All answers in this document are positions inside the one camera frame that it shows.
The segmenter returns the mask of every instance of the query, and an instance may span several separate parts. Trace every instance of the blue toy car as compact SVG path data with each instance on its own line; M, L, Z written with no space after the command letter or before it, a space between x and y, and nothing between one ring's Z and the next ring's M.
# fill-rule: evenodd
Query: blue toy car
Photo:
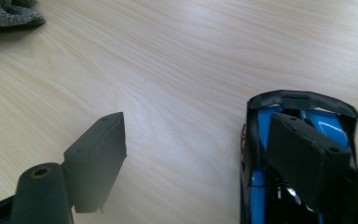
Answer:
M358 223L358 113L308 91L249 100L241 135L241 223Z

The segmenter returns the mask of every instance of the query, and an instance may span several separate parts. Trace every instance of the wooden table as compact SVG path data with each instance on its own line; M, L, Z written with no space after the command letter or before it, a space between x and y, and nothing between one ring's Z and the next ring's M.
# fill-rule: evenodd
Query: wooden table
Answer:
M99 117L128 158L80 223L239 223L248 99L316 91L358 109L358 1L39 0L47 23L0 33L0 200Z

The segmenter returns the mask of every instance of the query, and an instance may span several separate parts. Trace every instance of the gray fabric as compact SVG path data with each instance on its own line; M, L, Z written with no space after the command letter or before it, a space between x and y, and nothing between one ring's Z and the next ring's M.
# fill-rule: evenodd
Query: gray fabric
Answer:
M0 27L45 23L42 15L28 8L33 4L34 0L0 0Z

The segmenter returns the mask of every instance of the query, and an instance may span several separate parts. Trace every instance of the light wooden surface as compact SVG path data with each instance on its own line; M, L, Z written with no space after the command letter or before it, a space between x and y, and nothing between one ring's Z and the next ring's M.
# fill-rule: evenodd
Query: light wooden surface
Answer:
M39 0L47 23L0 34L0 200L99 117L128 158L80 223L239 223L247 100L316 91L358 109L358 1Z

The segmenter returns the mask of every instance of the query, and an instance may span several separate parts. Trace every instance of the gray glove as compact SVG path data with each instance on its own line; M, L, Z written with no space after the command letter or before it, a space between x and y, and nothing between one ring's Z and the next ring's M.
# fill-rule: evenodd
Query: gray glove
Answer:
M45 19L31 10L34 0L0 0L0 27L41 25Z

